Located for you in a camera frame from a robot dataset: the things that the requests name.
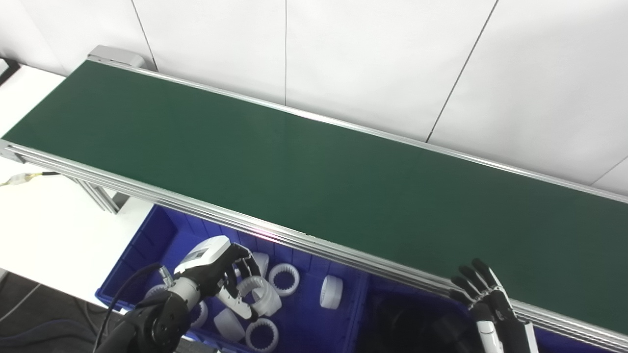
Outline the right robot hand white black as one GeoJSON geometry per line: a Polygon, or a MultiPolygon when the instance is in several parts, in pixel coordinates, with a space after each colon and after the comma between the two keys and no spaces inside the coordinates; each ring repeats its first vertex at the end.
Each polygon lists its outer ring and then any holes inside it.
{"type": "Polygon", "coordinates": [[[502,283],[493,269],[476,258],[458,267],[451,277],[456,288],[449,297],[467,307],[475,322],[483,353],[538,353],[530,321],[516,315],[502,283]]]}

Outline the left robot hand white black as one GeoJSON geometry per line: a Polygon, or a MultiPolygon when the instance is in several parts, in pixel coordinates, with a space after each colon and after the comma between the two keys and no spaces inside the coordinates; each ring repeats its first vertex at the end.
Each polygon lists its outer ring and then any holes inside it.
{"type": "Polygon", "coordinates": [[[248,248],[231,243],[225,235],[211,237],[198,243],[182,259],[175,268],[175,281],[169,291],[178,295],[189,311],[207,297],[216,297],[241,318],[256,322],[260,315],[238,291],[235,267],[242,279],[261,274],[248,248]]]}

